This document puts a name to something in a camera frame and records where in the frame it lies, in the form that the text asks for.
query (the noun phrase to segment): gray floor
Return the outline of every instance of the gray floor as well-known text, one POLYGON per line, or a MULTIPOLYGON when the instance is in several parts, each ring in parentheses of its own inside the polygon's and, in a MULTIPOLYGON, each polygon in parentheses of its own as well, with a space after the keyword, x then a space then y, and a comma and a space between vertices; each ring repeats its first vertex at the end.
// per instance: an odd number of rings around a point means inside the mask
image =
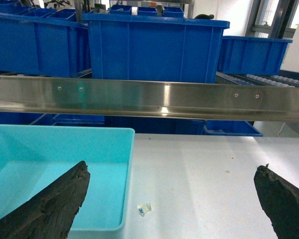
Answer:
MULTIPOLYGON (((256 121, 254 127, 264 134, 264 137, 278 137, 277 134, 284 122, 256 121)), ((292 130, 287 124, 284 125, 279 137, 299 138, 299 134, 292 130)))

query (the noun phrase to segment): crate rim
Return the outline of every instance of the crate rim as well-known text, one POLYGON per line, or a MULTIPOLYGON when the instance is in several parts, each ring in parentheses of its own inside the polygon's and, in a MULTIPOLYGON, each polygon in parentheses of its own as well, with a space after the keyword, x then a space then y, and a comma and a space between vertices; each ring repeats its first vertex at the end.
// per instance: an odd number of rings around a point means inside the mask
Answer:
POLYGON ((269 41, 277 43, 292 43, 293 40, 289 39, 276 39, 276 38, 262 38, 262 37, 251 37, 251 36, 223 36, 223 40, 249 40, 249 41, 269 41))
POLYGON ((48 25, 58 25, 58 26, 69 26, 75 28, 84 28, 87 29, 87 26, 74 21, 66 21, 61 19, 53 19, 53 18, 42 18, 36 16, 25 16, 25 15, 15 15, 9 13, 0 13, 0 18, 4 20, 15 20, 22 22, 31 22, 31 23, 43 23, 48 25))
POLYGON ((221 20, 188 19, 177 17, 157 17, 139 15, 116 15, 116 14, 96 14, 84 13, 83 20, 86 21, 119 21, 119 22, 145 22, 145 23, 165 23, 178 25, 195 25, 229 28, 230 22, 221 20))

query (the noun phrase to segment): small white object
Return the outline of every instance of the small white object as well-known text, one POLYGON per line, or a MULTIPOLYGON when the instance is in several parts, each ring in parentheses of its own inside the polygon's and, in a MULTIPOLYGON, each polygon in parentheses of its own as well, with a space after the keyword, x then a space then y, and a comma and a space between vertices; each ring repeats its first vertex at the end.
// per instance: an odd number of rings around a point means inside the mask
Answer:
POLYGON ((144 217, 145 214, 147 212, 150 212, 151 211, 151 205, 150 203, 146 203, 146 204, 138 204, 138 212, 139 214, 144 217))
POLYGON ((138 14, 138 7, 137 6, 133 6, 132 7, 132 15, 137 15, 138 14))
POLYGON ((44 1, 43 0, 39 0, 39 5, 40 5, 40 8, 44 8, 44 1))

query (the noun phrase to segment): stainless steel rail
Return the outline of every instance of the stainless steel rail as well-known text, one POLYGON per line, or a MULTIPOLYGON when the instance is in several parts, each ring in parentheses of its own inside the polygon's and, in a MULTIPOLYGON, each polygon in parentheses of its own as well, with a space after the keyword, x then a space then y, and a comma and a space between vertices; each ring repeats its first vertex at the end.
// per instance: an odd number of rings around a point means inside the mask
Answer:
POLYGON ((0 111, 299 121, 299 88, 0 76, 0 111))

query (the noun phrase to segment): black object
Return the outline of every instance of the black object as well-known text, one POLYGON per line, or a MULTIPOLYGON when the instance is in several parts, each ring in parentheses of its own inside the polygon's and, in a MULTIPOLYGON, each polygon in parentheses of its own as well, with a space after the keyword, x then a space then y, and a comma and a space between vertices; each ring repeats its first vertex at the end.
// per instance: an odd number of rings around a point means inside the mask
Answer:
POLYGON ((210 15, 205 15, 205 14, 200 14, 198 16, 195 17, 195 19, 214 19, 214 15, 210 14, 210 15))
POLYGON ((44 7, 47 8, 50 3, 54 3, 54 8, 57 6, 65 6, 65 4, 72 6, 68 0, 51 0, 44 3, 44 7))
POLYGON ((79 162, 29 201, 0 219, 0 239, 65 239, 82 206, 90 173, 79 162))
POLYGON ((257 168, 254 182, 278 238, 299 239, 299 188, 266 166, 257 168))
POLYGON ((94 13, 100 13, 100 9, 106 10, 105 4, 95 3, 94 4, 94 13))
POLYGON ((82 9, 85 12, 90 12, 90 0, 83 0, 83 7, 82 9))

